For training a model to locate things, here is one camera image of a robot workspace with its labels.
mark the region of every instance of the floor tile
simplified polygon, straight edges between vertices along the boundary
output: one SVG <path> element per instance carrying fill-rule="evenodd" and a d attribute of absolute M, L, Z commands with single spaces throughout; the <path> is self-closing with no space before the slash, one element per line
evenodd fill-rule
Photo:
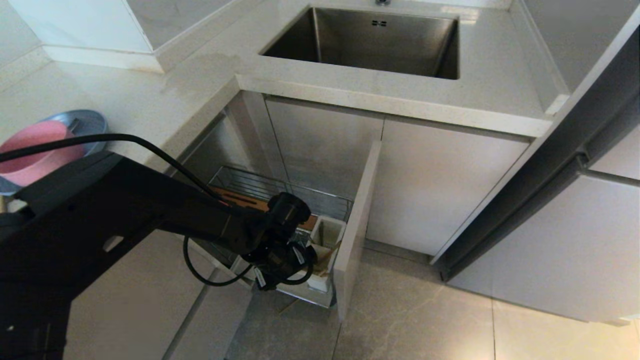
<path fill-rule="evenodd" d="M 491 300 L 436 271 L 365 249 L 334 360 L 493 359 Z"/>
<path fill-rule="evenodd" d="M 638 360 L 634 326 L 585 323 L 494 300 L 496 360 Z"/>
<path fill-rule="evenodd" d="M 340 328 L 337 311 L 294 301 L 256 291 L 225 358 L 330 360 Z"/>

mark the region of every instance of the white countertop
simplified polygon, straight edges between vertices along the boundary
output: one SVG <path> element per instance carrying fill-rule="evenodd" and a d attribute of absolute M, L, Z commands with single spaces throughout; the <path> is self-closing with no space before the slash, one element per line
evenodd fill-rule
<path fill-rule="evenodd" d="M 459 17 L 460 79 L 427 78 L 258 55 L 307 6 Z M 0 142 L 61 111 L 101 112 L 114 133 L 178 156 L 240 90 L 530 137 L 551 125 L 505 10 L 395 0 L 265 0 L 167 74 L 50 63 L 0 94 Z M 134 144 L 109 149 L 162 170 Z"/>

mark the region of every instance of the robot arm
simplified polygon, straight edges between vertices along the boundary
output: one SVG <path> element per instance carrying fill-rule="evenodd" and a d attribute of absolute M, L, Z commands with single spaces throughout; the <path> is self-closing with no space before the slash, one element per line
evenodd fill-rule
<path fill-rule="evenodd" d="M 312 249 L 289 243 L 310 216 L 297 197 L 273 197 L 266 213 L 242 208 L 112 152 L 70 163 L 15 197 L 27 206 L 0 215 L 0 359 L 51 359 L 56 349 L 61 358 L 64 337 L 55 344 L 47 333 L 43 342 L 38 332 L 66 328 L 71 301 L 155 229 L 239 254 L 260 270 L 261 290 L 301 283 L 287 279 L 304 268 L 308 278 L 315 261 Z M 114 236 L 123 240 L 104 250 Z"/>

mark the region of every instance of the baseboard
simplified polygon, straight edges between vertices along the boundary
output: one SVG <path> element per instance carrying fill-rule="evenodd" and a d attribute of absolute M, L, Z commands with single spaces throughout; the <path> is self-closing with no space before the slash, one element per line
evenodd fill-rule
<path fill-rule="evenodd" d="M 0 68 L 0 92 L 18 83 L 26 76 L 51 62 L 47 53 L 38 46 L 30 52 Z"/>
<path fill-rule="evenodd" d="M 54 61 L 164 73 L 162 66 L 160 66 L 156 57 L 151 53 L 132 53 L 52 45 L 44 45 L 42 48 L 51 60 Z"/>
<path fill-rule="evenodd" d="M 513 0 L 509 14 L 531 71 L 540 105 L 546 114 L 553 115 L 562 108 L 571 92 L 524 0 Z"/>
<path fill-rule="evenodd" d="M 382 243 L 382 242 L 370 240 L 370 239 L 364 240 L 364 248 L 377 251 L 377 252 L 382 252 L 384 254 L 395 256 L 397 258 L 411 260 L 423 265 L 428 265 L 431 259 L 433 259 L 433 256 L 423 254 L 421 252 L 404 249 L 401 247 L 397 247 L 395 245 L 389 245 L 387 243 Z"/>

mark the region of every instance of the white container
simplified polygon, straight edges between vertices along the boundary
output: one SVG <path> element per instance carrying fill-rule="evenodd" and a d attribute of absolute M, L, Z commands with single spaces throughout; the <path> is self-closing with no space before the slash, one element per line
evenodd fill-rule
<path fill-rule="evenodd" d="M 327 292 L 330 289 L 329 275 L 333 269 L 333 263 L 338 254 L 338 248 L 340 247 L 340 241 L 342 240 L 346 226 L 347 224 L 344 221 L 324 216 L 318 217 L 316 225 L 313 231 L 311 231 L 310 243 L 307 244 L 307 246 L 313 246 L 318 255 L 318 265 L 321 267 L 317 268 L 315 266 L 314 273 L 309 280 L 307 280 L 310 288 L 322 292 Z M 303 269 L 294 275 L 293 278 L 299 279 L 300 276 L 304 276 L 306 273 L 307 269 Z"/>

